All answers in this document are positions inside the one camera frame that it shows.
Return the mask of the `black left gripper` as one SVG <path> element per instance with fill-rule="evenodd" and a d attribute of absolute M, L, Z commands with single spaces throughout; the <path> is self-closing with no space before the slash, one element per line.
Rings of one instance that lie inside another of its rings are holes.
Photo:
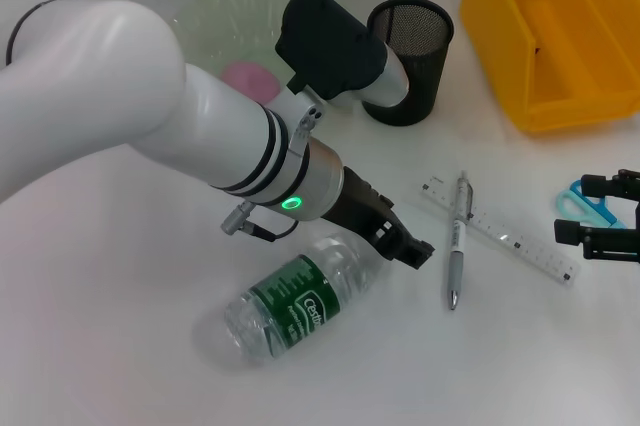
<path fill-rule="evenodd" d="M 344 167 L 338 198 L 321 218 L 360 236 L 386 260 L 418 270 L 435 248 L 412 236 L 393 212 L 393 206 L 391 200 Z"/>

